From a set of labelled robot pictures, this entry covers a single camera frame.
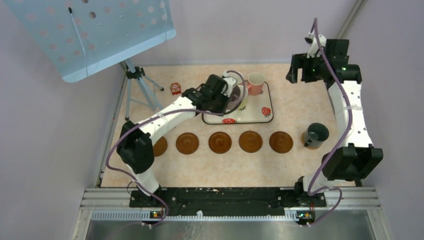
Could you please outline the strawberry enamel tray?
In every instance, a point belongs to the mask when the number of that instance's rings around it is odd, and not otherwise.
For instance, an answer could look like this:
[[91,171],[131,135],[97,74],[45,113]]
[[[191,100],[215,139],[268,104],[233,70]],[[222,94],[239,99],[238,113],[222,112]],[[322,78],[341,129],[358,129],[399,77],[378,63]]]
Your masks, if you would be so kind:
[[208,125],[259,124],[269,123],[274,117],[273,114],[270,89],[265,81],[262,92],[259,95],[247,96],[238,110],[225,116],[202,114],[202,120]]

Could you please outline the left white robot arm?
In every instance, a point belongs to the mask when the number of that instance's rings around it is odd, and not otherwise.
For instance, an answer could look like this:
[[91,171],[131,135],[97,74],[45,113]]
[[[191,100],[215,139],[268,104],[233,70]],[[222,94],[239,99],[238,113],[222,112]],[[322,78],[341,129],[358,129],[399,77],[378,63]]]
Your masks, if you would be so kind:
[[237,81],[230,77],[211,74],[206,83],[186,89],[173,103],[151,117],[133,123],[127,121],[120,134],[116,152],[130,170],[142,190],[141,200],[149,207],[160,202],[160,187],[151,167],[154,145],[167,132],[200,113],[222,115],[229,103]]

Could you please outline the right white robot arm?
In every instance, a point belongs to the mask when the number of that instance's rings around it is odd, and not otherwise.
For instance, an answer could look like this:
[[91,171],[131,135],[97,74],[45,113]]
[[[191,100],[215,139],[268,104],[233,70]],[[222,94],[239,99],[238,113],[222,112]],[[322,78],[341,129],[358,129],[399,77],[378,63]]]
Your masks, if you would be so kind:
[[362,106],[362,74],[357,64],[349,64],[347,39],[318,40],[305,38],[310,48],[306,53],[292,55],[286,79],[325,84],[339,139],[333,149],[325,154],[316,173],[302,176],[296,182],[293,200],[307,206],[314,195],[343,182],[365,179],[384,157],[383,150],[372,142]]

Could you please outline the purple mug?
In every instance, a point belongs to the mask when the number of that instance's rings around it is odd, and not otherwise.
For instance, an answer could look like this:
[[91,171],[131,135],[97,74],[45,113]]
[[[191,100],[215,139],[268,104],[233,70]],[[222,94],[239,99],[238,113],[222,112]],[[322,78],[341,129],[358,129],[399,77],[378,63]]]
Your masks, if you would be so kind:
[[240,90],[238,86],[234,87],[226,107],[227,111],[233,110],[235,106],[240,102],[239,95],[240,95]]

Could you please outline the brown wooden coaster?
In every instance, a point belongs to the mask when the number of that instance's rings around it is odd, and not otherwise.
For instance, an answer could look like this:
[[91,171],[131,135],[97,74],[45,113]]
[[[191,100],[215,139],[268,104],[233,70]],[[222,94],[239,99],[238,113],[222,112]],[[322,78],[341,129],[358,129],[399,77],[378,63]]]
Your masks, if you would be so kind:
[[279,154],[288,153],[294,145],[292,137],[284,131],[276,131],[269,137],[269,146]]
[[153,145],[153,153],[155,157],[159,157],[163,155],[168,149],[168,142],[165,137],[161,137],[157,140],[157,142]]
[[262,148],[263,139],[256,131],[248,130],[239,136],[238,143],[243,151],[256,153]]
[[226,132],[218,131],[210,135],[208,146],[212,152],[224,154],[231,149],[232,139]]
[[178,136],[175,145],[181,154],[190,155],[198,150],[199,139],[194,133],[185,132]]

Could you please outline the woven rattan coaster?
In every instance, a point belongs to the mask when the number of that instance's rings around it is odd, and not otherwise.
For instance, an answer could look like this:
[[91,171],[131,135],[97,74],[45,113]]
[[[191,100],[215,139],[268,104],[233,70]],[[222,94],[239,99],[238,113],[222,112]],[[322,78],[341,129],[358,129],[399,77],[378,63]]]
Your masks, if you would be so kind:
[[305,132],[303,132],[303,133],[301,134],[300,141],[301,141],[301,144],[302,144],[302,145],[303,145],[306,149],[308,149],[308,150],[317,150],[317,149],[319,149],[319,148],[323,145],[323,143],[322,143],[322,142],[318,142],[317,144],[315,144],[315,145],[313,145],[313,146],[311,146],[311,145],[306,145],[307,140],[308,140],[308,138],[307,138],[307,132],[305,131]]

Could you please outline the dark green mug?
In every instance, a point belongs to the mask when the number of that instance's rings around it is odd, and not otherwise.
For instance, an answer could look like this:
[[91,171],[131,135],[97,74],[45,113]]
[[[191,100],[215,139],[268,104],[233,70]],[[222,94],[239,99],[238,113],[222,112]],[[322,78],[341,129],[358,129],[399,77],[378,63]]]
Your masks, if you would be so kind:
[[319,122],[310,124],[305,132],[308,138],[306,145],[310,145],[311,147],[318,142],[324,143],[330,136],[329,129]]

